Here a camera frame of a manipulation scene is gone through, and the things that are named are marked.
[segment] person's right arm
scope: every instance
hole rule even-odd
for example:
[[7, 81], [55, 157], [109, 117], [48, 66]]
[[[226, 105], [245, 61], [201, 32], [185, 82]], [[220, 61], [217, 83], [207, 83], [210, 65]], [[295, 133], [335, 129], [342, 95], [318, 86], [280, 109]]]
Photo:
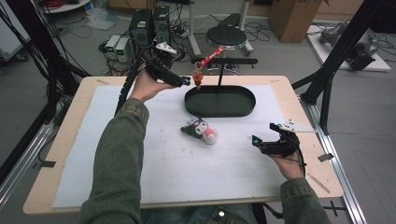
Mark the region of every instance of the person's right arm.
[[285, 160], [270, 156], [280, 173], [288, 180], [280, 186], [283, 218], [286, 224], [327, 224], [331, 223], [318, 201], [318, 196], [304, 178], [296, 153]]

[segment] white plastic bag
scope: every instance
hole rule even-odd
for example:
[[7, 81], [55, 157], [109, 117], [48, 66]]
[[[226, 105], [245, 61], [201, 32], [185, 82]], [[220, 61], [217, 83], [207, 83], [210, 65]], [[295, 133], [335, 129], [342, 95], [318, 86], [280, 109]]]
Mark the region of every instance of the white plastic bag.
[[87, 10], [85, 13], [87, 13], [87, 26], [94, 28], [94, 29], [99, 29], [99, 30], [108, 30], [108, 28], [116, 25], [114, 21], [107, 21], [107, 10], [104, 8], [91, 8], [90, 10]]

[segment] hand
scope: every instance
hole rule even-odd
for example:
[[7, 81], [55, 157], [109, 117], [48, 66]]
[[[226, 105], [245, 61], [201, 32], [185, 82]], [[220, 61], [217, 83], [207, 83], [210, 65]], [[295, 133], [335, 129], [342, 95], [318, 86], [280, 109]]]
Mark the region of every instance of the hand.
[[140, 102], [145, 103], [158, 92], [172, 88], [174, 88], [174, 86], [157, 82], [148, 74], [146, 69], [143, 69], [136, 78], [134, 89], [132, 90], [129, 98], [135, 98]]
[[269, 157], [275, 161], [276, 165], [279, 167], [280, 173], [285, 176], [287, 180], [304, 178], [297, 152], [294, 152], [285, 158], [278, 157], [276, 155]]

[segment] person's left hand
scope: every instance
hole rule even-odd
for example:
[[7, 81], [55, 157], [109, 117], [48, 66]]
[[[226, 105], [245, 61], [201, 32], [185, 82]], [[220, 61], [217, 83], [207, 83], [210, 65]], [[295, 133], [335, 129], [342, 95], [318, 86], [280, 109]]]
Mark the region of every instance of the person's left hand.
[[148, 74], [146, 69], [143, 69], [136, 78], [134, 89], [132, 90], [129, 98], [135, 98], [140, 102], [145, 103], [147, 100], [153, 98], [158, 92], [172, 88], [174, 88], [174, 86], [167, 83], [157, 82]]

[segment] white machine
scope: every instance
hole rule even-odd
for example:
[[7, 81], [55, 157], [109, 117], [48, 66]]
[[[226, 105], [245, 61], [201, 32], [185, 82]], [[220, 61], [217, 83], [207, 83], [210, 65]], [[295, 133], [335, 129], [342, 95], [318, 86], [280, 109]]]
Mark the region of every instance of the white machine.
[[116, 54], [120, 63], [127, 63], [132, 56], [131, 45], [128, 37], [122, 37], [116, 46]]
[[121, 36], [113, 35], [106, 44], [107, 58], [117, 60], [116, 46], [119, 43]]

